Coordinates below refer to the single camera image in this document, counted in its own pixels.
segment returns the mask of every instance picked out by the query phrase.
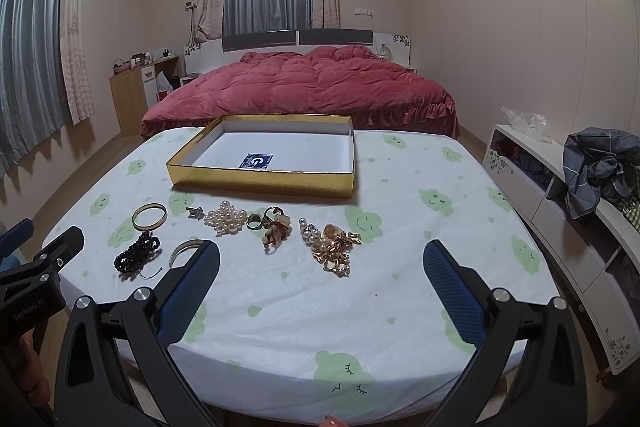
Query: screw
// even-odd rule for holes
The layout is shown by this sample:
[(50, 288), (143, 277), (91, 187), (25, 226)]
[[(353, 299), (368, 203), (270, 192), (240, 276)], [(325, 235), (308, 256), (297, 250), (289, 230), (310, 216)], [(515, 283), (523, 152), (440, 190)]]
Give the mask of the screw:
[(151, 290), (146, 287), (138, 288), (133, 292), (133, 298), (136, 301), (146, 301), (149, 298), (149, 295), (151, 295)]
[(89, 297), (87, 297), (87, 296), (85, 295), (85, 296), (82, 296), (81, 298), (79, 298), (79, 299), (76, 301), (76, 306), (77, 306), (78, 308), (81, 308), (81, 309), (82, 309), (82, 308), (86, 308), (86, 307), (89, 305), (89, 302), (91, 302), (91, 301), (90, 301), (90, 299), (89, 299)]
[(566, 301), (562, 297), (555, 297), (554, 298), (554, 306), (559, 310), (565, 310), (566, 309)]
[(494, 290), (494, 299), (498, 302), (507, 302), (510, 298), (510, 293), (504, 288), (496, 288)]

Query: green checkered cloth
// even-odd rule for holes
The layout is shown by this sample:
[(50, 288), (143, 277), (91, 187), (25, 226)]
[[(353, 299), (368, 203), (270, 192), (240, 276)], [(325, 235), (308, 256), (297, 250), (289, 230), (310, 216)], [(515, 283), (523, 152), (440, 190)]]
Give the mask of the green checkered cloth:
[(640, 169), (636, 169), (633, 191), (626, 200), (620, 201), (616, 208), (640, 232)]

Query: gold box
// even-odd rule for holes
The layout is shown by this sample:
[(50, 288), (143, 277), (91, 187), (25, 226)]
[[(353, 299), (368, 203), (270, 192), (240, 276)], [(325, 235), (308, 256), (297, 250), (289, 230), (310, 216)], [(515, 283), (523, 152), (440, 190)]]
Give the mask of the gold box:
[(230, 115), (207, 125), (166, 168), (174, 185), (351, 198), (354, 157), (351, 117)]

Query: wooden floor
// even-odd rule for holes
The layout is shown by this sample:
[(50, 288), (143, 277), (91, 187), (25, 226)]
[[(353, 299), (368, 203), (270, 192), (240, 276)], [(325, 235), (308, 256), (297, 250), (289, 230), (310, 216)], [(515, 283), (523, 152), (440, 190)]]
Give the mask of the wooden floor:
[[(462, 145), (479, 162), (482, 162), (486, 146), (480, 140), (466, 132), (463, 132), (463, 136), (460, 137), (459, 142), (462, 143)], [(65, 182), (65, 184), (63, 184), (62, 187), (54, 193), (50, 200), (43, 206), (41, 211), (39, 211), (34, 217), (33, 222), (35, 225), (35, 234), (34, 237), (24, 245), (23, 252), (25, 256), (27, 256), (28, 259), (33, 258), (33, 255), (42, 247), (42, 242), (50, 230), (55, 227), (57, 222), (69, 211), (69, 209), (71, 209), (82, 195), (84, 195), (84, 193), (88, 191), (100, 178), (102, 178), (102, 176), (110, 171), (113, 166), (120, 162), (120, 160), (132, 152), (141, 143), (142, 140), (137, 136), (118, 136), (87, 160), (84, 165), (82, 165), (81, 168), (79, 168), (78, 171), (76, 171)], [(47, 327), (44, 341), (42, 343), (42, 349), (40, 351), (45, 376), (47, 377), (47, 380), (49, 380), (53, 392), (55, 392), (54, 384), (58, 357), (66, 324), (66, 312), (60, 312), (49, 319), (49, 326)], [(580, 338), (580, 346), (582, 348), (587, 375), (588, 420), (589, 423), (593, 423), (612, 403), (615, 398), (615, 393), (605, 390), (600, 383), (596, 382), (595, 375), (598, 372), (598, 367), (595, 358), (578, 321), (576, 321), (576, 324), (578, 326), (578, 336)], [(146, 389), (145, 384), (140, 379), (140, 374), (131, 367), (127, 369), (127, 374), (130, 376), (133, 388), (135, 389), (136, 395), (138, 396), (145, 412), (153, 417), (162, 419), (158, 407)], [(485, 407), (481, 415), (481, 419), (489, 417), (498, 411), (513, 378), (514, 373), (511, 373), (510, 375), (507, 375), (507, 378), (503, 378), (500, 381), (500, 384), (494, 391), (494, 396)], [(275, 427), (276, 425), (281, 424), (280, 422), (256, 419), (239, 413), (225, 412), (215, 408), (212, 408), (212, 413), (220, 423), (225, 425), (225, 427), (248, 427), (249, 425), (251, 427)], [(418, 427), (426, 420), (427, 417), (428, 413), (424, 413), (411, 418), (384, 422), (377, 425), (386, 427)]]

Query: pink comforter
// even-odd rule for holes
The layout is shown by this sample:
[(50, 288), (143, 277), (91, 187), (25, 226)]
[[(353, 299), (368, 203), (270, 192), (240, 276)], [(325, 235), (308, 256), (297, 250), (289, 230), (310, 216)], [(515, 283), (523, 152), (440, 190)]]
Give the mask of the pink comforter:
[(156, 104), (142, 121), (142, 135), (204, 126), (224, 114), (280, 112), (350, 116), (359, 129), (460, 134), (456, 105), (440, 84), (351, 45), (306, 55), (244, 54)]

